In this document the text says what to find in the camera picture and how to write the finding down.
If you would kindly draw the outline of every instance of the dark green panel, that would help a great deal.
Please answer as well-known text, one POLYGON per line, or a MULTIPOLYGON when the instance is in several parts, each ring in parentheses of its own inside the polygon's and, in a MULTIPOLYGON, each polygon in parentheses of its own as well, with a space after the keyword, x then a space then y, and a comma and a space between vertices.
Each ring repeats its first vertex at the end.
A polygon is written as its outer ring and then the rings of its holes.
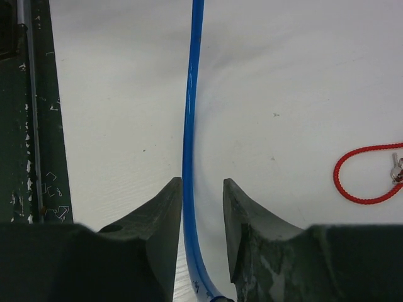
POLYGON ((17 54, 0 60, 0 221, 6 222, 28 222, 37 200, 25 26, 17 32, 17 54))
POLYGON ((45 221, 73 222, 49 1, 31 1, 45 221))

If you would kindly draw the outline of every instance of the red rope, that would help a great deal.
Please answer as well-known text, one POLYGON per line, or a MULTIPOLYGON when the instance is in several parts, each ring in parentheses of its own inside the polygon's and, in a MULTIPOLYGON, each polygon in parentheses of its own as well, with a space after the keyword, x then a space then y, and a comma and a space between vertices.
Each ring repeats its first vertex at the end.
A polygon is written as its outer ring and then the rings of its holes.
POLYGON ((389 150, 389 149, 398 149, 398 148, 403 148, 403 143, 391 143, 390 145, 377 145, 377 146, 363 147, 363 148, 359 148, 359 149, 350 151, 347 154, 345 154, 343 157, 341 157, 339 159, 339 161, 337 162, 336 166, 334 167, 334 171, 333 171, 333 181, 334 181, 334 184, 335 184, 337 190, 346 199, 348 199, 354 203, 359 203, 359 204, 377 204, 377 203, 381 203, 382 201, 388 200, 389 198, 393 197, 397 192, 400 191, 400 189, 402 189, 403 183, 396 184, 388 193, 386 193, 382 196, 379 196, 377 198, 363 199, 363 198, 357 198, 353 195, 350 195, 346 190, 344 190, 344 188, 340 182, 339 173, 340 173, 341 166, 346 162, 346 160, 348 160, 350 157, 352 157, 354 155, 364 153, 364 152, 369 152, 369 151, 389 150))

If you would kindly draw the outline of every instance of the metal clip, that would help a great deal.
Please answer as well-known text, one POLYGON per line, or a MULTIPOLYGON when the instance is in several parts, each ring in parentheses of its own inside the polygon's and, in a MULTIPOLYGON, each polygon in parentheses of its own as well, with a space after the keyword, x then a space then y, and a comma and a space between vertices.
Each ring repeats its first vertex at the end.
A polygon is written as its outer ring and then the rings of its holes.
POLYGON ((403 159, 397 160, 397 153, 393 153, 393 163, 394 168, 390 171, 390 176, 394 184, 400 184, 403 182, 403 159))

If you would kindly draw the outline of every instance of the white floor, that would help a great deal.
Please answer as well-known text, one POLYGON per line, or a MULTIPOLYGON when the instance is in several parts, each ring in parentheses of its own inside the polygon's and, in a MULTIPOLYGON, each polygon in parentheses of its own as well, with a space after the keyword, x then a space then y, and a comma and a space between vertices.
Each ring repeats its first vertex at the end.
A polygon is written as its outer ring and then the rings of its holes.
MULTIPOLYGON (((191 1, 51 8, 74 216, 98 230, 181 175, 191 1)), ((400 0, 206 1, 195 199, 202 254, 224 294, 235 297, 227 177, 300 227, 402 223, 403 193, 359 206, 332 183, 347 151, 403 140, 402 15, 400 0)), ((345 188, 364 198, 389 190, 391 155, 351 159, 345 188)), ((176 301, 194 301, 180 258, 176 301)))

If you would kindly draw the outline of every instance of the blue plastic hose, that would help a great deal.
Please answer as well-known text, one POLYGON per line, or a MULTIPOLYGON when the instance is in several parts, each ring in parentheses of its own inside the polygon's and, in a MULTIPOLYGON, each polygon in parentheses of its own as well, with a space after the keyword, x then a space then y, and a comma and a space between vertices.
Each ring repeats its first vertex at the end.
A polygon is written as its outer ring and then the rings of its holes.
POLYGON ((196 110, 196 85, 202 41, 204 0, 193 0, 191 37, 186 88, 186 109, 183 133, 183 225, 186 260, 193 289, 199 301, 215 301, 223 298, 207 274, 200 252, 196 229, 195 200, 193 196, 193 140, 196 110))

